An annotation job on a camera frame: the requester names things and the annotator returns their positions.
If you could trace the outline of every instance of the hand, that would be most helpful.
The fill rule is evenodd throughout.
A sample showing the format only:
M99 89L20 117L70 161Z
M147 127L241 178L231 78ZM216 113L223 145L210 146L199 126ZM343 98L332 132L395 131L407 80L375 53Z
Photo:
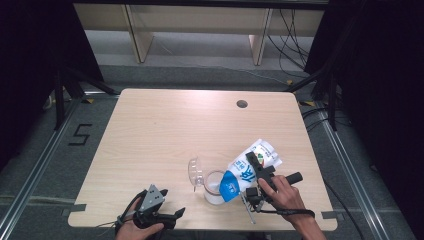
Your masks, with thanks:
M140 201L140 198L134 202L129 209L129 212L135 209L135 206ZM125 220L131 219L132 216L126 217ZM144 240L150 235L153 235L163 229L163 223L156 223L148 228L138 228L132 220L125 221L116 234L115 240Z
M275 176L272 179L277 191L271 188L262 178L258 179L259 186L273 200L272 206L276 209L305 209L300 197L299 189L292 187L284 176ZM302 235L303 239L326 239L315 219L308 214L293 214L283 216Z

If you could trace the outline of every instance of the floor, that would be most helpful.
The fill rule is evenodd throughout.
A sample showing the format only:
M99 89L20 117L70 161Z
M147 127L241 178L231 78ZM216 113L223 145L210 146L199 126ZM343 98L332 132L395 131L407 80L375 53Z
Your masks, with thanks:
M225 76L236 74L240 77L239 75L243 74L246 79L253 76L284 87L291 79L299 80L307 76L298 66L303 65L299 53L286 51L297 64L287 57L280 59L280 53L269 40L261 65L254 66L247 36L156 33L146 61L138 64L135 62L127 33L86 33L103 73L108 77L111 74L115 76L115 82L111 82L112 86L136 85L128 79L148 71L156 71L158 74L165 72L163 78L168 81L177 76L173 75L174 72L194 74L199 71L200 75L205 72L213 73L213 76L221 76L217 79L218 82L223 81L221 78ZM282 46L282 39L285 38L273 36L272 39L278 46ZM298 45L305 51L309 50L312 41L313 38L298 37ZM294 49L297 47L293 43L290 43L290 46ZM277 77L281 72L285 74L285 78ZM309 93L312 87L313 84L310 84L296 93L298 101L305 104L300 107L304 113L315 109L314 106L307 105L311 101ZM98 92L89 85L84 88L88 94ZM70 148L68 143L75 141L72 138L73 129L77 123L90 122L93 128L98 126L91 132L90 138L101 139L108 116L117 101L117 98L101 94L92 97L95 98L96 104L85 104L84 101L67 103L67 109L74 111L73 119L68 123L67 129L63 130L63 135L58 136L57 142L52 142L52 136L59 133L51 127L54 125L55 112L53 108L47 109L28 137L18 159L11 161L1 172L0 213L3 216L13 210L11 206L14 206L19 196L25 198L23 193L28 195L28 199L22 201L26 207L21 208L21 211L16 210L20 218L8 223L10 230L7 235L2 235L2 239L110 239L113 236L113 230L74 229L66 224L67 211L73 205L79 186L84 180L83 177L76 178L74 173L84 172L89 168L90 159L94 156L98 144L98 141L88 141L83 151L66 150ZM90 118L93 111L105 117ZM322 175L329 182L327 191L339 222L336 231L326 233L327 238L415 239L378 172L370 168L371 161L354 128L350 126L349 119L343 112L337 114L336 133L329 130L328 123L323 120L326 118L325 112L315 112L304 119ZM52 153L44 151L46 146L51 146ZM47 159L45 166L40 165L41 159ZM38 167L38 175L34 175L34 166ZM26 182L28 176L36 177ZM163 239L246 239L245 235L175 231L168 233ZM291 231L265 235L263 237L267 239L300 239L299 235Z

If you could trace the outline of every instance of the table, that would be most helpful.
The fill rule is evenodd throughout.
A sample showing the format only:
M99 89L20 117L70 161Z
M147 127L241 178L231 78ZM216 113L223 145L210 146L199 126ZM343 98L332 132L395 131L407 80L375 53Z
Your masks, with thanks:
M247 107L239 107L240 100ZM189 181L193 156L203 172L225 170L259 138L283 159L276 174L302 173L296 187L307 208L323 230L335 230L336 219L321 214L333 209L294 95L249 91L125 89L75 202L86 204L85 211L72 212L68 222L94 227L114 221L137 193L155 184L169 190L160 213L186 207L176 229L292 230L278 215L254 213L253 225L241 198L215 206Z

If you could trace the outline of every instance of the person's left hand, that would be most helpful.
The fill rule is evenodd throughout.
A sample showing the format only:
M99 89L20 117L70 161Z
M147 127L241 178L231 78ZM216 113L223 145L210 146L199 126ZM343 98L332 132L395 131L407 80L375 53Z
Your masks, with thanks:
M133 211L135 209L135 206L140 201L138 199L133 203L131 208L129 209L129 212ZM163 223L156 223L148 228L140 229L135 224L134 221L129 220L124 222L122 224L121 228L119 229L118 233L116 234L115 239L116 240L144 240L148 238L150 235L153 235L160 230L163 229Z

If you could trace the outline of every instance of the blue label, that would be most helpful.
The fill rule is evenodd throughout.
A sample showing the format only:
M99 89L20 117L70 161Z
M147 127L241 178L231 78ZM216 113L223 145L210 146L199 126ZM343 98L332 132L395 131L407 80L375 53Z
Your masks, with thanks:
M222 177L221 184L219 185L219 192L225 202L229 202L239 195L240 186L237 182L237 178L232 172L225 172L224 177Z

